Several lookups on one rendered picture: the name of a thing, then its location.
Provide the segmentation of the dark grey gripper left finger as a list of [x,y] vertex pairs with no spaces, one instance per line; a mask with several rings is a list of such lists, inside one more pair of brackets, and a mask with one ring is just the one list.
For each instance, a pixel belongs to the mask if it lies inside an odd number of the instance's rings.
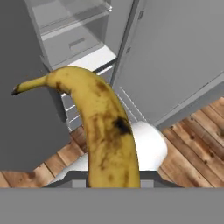
[[86,188],[87,180],[86,171],[69,171],[63,179],[52,182],[45,188]]

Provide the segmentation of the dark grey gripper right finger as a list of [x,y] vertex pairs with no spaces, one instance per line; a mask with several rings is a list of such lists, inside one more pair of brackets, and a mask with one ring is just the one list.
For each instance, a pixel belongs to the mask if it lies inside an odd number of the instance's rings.
[[180,188],[180,185],[163,179],[157,171],[140,171],[142,188]]

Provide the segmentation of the yellow spotted banana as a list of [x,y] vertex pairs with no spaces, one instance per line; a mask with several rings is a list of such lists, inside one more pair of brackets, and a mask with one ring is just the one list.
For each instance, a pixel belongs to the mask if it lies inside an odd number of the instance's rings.
[[70,95],[79,111],[87,141],[87,185],[91,188],[138,188],[137,147],[129,118],[112,87],[96,73],[63,66],[17,84],[13,95],[49,87]]

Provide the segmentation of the grey fridge drawer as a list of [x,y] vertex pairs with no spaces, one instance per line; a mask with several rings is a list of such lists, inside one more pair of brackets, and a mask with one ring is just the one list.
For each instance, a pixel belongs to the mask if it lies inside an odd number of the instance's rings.
[[[85,41],[72,48],[69,47],[70,43],[81,38]],[[98,46],[102,41],[102,29],[79,26],[70,30],[53,31],[44,35],[42,40],[50,64],[56,66],[71,58],[79,58]]]

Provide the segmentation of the dark grey fridge door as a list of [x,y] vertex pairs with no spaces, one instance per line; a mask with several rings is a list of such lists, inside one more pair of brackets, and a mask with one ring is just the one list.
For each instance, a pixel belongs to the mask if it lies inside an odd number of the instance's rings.
[[59,94],[13,88],[47,73],[25,0],[0,0],[0,171],[31,172],[69,140]]

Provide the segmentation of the light grey fridge door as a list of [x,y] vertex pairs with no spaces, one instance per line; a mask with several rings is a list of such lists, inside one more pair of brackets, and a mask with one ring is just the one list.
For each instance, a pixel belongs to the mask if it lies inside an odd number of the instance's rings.
[[114,89],[160,130],[224,96],[224,0],[146,0]]

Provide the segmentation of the grey fridge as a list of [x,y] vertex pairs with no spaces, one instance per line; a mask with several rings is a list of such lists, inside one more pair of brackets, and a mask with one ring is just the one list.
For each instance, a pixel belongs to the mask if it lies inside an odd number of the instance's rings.
[[93,29],[101,29],[101,43],[89,50],[85,55],[79,58],[71,58],[56,66],[52,66],[46,54],[42,37],[37,21],[35,19],[30,0],[24,0],[31,16],[31,21],[34,24],[35,32],[37,33],[38,42],[41,49],[41,60],[49,70],[54,70],[60,67],[85,67],[98,75],[107,82],[111,81],[112,73],[114,72],[118,53],[123,40],[123,34],[128,22],[130,9],[133,0],[107,0],[112,8],[99,15],[95,15],[76,22],[56,31],[63,29],[70,30],[79,26],[92,27]]

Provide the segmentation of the glass fridge shelf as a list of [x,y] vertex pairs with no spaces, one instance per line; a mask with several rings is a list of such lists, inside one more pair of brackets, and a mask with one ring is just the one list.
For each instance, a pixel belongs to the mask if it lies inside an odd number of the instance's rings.
[[30,0],[41,34],[109,11],[107,0]]

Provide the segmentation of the white round object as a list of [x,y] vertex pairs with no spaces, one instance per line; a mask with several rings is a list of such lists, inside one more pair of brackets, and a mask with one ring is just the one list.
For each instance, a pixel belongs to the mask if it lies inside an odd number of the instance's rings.
[[[139,171],[157,171],[168,154],[168,147],[162,133],[143,121],[132,123],[131,128],[136,143]],[[88,154],[85,153],[57,174],[54,181],[62,180],[70,171],[86,172],[87,170]]]

